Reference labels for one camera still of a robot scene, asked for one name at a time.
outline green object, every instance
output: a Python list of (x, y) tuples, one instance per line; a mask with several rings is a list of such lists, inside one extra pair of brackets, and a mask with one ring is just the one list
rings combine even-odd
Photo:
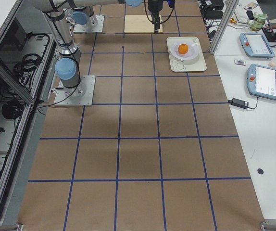
[(262, 14), (254, 14), (254, 22), (250, 27), (250, 30), (252, 31), (259, 31), (262, 29), (262, 27), (265, 24), (265, 21), (267, 19), (267, 14), (262, 13)]

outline blue circular cap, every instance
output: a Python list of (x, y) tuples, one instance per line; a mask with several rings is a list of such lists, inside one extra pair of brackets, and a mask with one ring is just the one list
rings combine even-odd
[(84, 25), (88, 22), (88, 16), (81, 11), (75, 11), (73, 13), (73, 19), (77, 24)]
[(69, 80), (76, 73), (76, 64), (72, 59), (62, 58), (56, 63), (55, 70), (60, 79)]
[(142, 3), (142, 0), (125, 0), (127, 5), (132, 6), (132, 7), (137, 7), (140, 6)]

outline blue joint cap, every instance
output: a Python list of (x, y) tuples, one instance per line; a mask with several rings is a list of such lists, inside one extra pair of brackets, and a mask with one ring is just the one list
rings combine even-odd
[(84, 25), (88, 22), (88, 16), (81, 11), (73, 12), (73, 19), (77, 24)]
[(142, 3), (142, 0), (125, 0), (127, 5), (131, 7), (138, 7)]
[(72, 59), (62, 58), (55, 65), (57, 75), (62, 80), (69, 80), (76, 73), (76, 64)]

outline orange fruit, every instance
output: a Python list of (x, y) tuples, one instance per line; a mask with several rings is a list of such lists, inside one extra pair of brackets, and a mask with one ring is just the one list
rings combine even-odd
[(188, 45), (187, 44), (181, 44), (178, 46), (178, 52), (180, 54), (186, 54), (188, 52)]

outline power adapter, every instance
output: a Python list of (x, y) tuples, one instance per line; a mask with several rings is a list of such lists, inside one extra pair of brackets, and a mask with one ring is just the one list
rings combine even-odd
[(236, 107), (240, 107), (240, 108), (244, 108), (244, 109), (249, 108), (247, 101), (233, 98), (232, 100), (228, 100), (228, 102), (229, 102), (229, 104), (236, 106)]

